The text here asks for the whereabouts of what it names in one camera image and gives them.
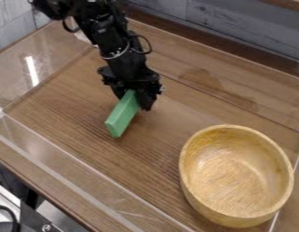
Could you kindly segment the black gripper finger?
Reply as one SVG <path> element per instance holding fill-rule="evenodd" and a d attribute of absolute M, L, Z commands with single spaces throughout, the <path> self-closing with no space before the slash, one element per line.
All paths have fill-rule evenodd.
<path fill-rule="evenodd" d="M 129 90 L 129 87 L 128 86 L 120 87 L 120 86 L 115 85 L 111 87 L 111 89 L 113 91 L 115 96 L 119 99 L 121 99 L 124 97 L 127 91 Z"/>
<path fill-rule="evenodd" d="M 156 93 L 151 92 L 145 89 L 137 89 L 136 90 L 136 97 L 137 97 L 140 108 L 144 111 L 149 111 L 152 106 L 153 106 L 153 103 L 157 100 Z"/>

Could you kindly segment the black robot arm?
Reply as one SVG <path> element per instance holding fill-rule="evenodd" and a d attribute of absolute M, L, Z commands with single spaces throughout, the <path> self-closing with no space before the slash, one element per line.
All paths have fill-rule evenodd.
<path fill-rule="evenodd" d="M 104 84 L 119 99 L 133 90 L 140 108 L 149 111 L 163 93 L 161 77 L 147 66 L 152 49 L 143 49 L 140 39 L 145 37 L 128 29 L 128 20 L 116 0 L 28 1 L 52 20 L 63 22 L 69 33 L 84 33 L 108 64 L 97 69 Z"/>

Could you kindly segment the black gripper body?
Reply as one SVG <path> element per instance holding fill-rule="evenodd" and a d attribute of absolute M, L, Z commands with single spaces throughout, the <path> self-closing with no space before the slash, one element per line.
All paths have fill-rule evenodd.
<path fill-rule="evenodd" d="M 147 55 L 143 53 L 101 53 L 101 59 L 107 66 L 97 69 L 103 77 L 103 82 L 109 87 L 117 85 L 128 86 L 129 90 L 145 89 L 156 93 L 163 93 L 160 75 L 148 67 Z"/>

